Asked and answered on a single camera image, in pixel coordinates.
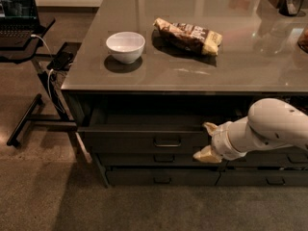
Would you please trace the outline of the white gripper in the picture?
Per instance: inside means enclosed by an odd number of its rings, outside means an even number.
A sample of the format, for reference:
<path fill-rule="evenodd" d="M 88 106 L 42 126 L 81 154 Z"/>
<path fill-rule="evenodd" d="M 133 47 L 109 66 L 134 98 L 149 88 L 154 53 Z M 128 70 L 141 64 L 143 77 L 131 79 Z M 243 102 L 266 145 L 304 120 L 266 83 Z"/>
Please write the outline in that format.
<path fill-rule="evenodd" d="M 212 122 L 204 122 L 202 126 L 207 133 L 212 136 L 211 145 L 207 145 L 201 150 L 195 152 L 193 157 L 201 163 L 220 163 L 222 158 L 233 161 L 245 156 L 244 152 L 239 152 L 232 145 L 228 137 L 231 121 L 225 122 L 219 126 Z"/>

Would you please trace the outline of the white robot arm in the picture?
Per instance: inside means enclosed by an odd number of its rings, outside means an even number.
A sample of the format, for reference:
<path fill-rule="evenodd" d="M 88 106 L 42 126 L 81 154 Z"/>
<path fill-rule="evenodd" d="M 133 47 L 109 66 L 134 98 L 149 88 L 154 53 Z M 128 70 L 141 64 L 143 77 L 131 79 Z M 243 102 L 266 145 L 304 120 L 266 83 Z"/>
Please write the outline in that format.
<path fill-rule="evenodd" d="M 204 122 L 211 143 L 193 157 L 201 163 L 233 161 L 251 151 L 308 146 L 308 115 L 275 98 L 255 102 L 247 116 L 221 125 Z"/>

